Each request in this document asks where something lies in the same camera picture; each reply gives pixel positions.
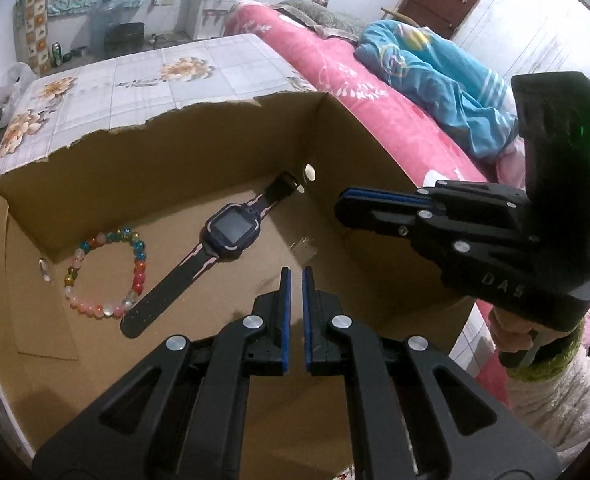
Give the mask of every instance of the person's hand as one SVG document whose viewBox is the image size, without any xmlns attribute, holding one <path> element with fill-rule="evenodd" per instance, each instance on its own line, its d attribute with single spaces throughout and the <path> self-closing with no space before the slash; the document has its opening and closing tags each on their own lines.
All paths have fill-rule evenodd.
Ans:
<svg viewBox="0 0 590 480">
<path fill-rule="evenodd" d="M 570 332 L 556 332 L 497 307 L 493 307 L 488 320 L 493 342 L 501 352 L 518 352 L 530 349 L 533 346 L 533 340 L 529 335 L 531 330 L 547 333 L 544 344 L 552 343 L 556 339 L 570 334 Z"/>
</svg>

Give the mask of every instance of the white fuzzy sleeve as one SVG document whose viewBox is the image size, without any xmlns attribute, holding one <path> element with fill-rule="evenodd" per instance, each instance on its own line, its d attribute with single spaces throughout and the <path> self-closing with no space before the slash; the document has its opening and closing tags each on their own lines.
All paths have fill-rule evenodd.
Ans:
<svg viewBox="0 0 590 480">
<path fill-rule="evenodd" d="M 590 357 L 578 354 L 557 377 L 533 383 L 509 378 L 515 416 L 557 452 L 567 468 L 590 441 Z"/>
</svg>

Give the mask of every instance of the green knit cuff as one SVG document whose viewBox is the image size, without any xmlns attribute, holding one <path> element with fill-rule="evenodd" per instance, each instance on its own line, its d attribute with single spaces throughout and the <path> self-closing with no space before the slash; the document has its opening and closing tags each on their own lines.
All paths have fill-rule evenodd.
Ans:
<svg viewBox="0 0 590 480">
<path fill-rule="evenodd" d="M 584 320 L 573 332 L 571 343 L 555 357 L 548 361 L 533 364 L 524 368 L 507 368 L 506 373 L 512 379 L 523 383 L 546 381 L 560 375 L 578 353 L 584 335 Z"/>
</svg>

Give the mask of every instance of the cardboard box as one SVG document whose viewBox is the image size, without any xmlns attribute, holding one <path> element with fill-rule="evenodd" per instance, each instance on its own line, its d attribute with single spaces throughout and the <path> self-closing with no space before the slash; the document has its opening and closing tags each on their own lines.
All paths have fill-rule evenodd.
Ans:
<svg viewBox="0 0 590 480">
<path fill-rule="evenodd" d="M 143 335 L 68 305 L 63 278 L 80 241 L 130 225 L 146 242 L 150 290 L 197 243 L 205 220 L 252 198 L 287 169 L 316 171 L 304 193 L 271 210 L 259 239 L 186 290 Z M 213 335 L 313 267 L 321 290 L 382 335 L 421 333 L 449 351 L 472 300 L 439 282 L 439 270 L 405 240 L 351 232 L 333 216 L 347 186 L 413 186 L 376 139 L 327 94 L 284 93 L 252 102 L 198 104 L 144 126 L 98 131 L 0 176 L 0 387 L 28 443 L 43 442 L 164 338 Z M 39 259 L 51 262 L 46 282 Z M 113 244 L 84 260 L 76 291 L 98 303 L 123 298 L 132 251 Z M 329 479 L 351 463 L 339 378 L 303 367 L 301 290 L 293 288 L 291 371 L 252 378 L 243 479 Z"/>
</svg>

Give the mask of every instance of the colorful bead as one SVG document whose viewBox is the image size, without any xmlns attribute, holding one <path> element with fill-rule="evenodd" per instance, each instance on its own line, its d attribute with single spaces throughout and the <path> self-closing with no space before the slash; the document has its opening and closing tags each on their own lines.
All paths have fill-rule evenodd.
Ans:
<svg viewBox="0 0 590 480">
<path fill-rule="evenodd" d="M 94 250 L 97 247 L 101 247 L 105 244 L 126 241 L 134 249 L 135 253 L 135 267 L 133 269 L 133 282 L 132 288 L 130 288 L 126 294 L 126 298 L 121 301 L 118 305 L 110 303 L 94 304 L 84 303 L 81 299 L 74 294 L 73 285 L 78 275 L 78 270 L 81 268 L 82 261 L 86 254 Z M 102 317 L 115 317 L 121 318 L 128 311 L 133 309 L 136 304 L 138 296 L 144 292 L 144 282 L 146 282 L 146 244 L 140 238 L 139 233 L 133 232 L 129 228 L 117 229 L 110 231 L 107 234 L 99 233 L 96 237 L 90 238 L 85 242 L 81 243 L 79 248 L 75 250 L 75 258 L 73 258 L 72 265 L 68 268 L 68 274 L 64 278 L 64 293 L 68 298 L 70 306 L 76 308 L 80 314 L 86 314 L 88 317 L 96 317 L 100 319 Z"/>
</svg>

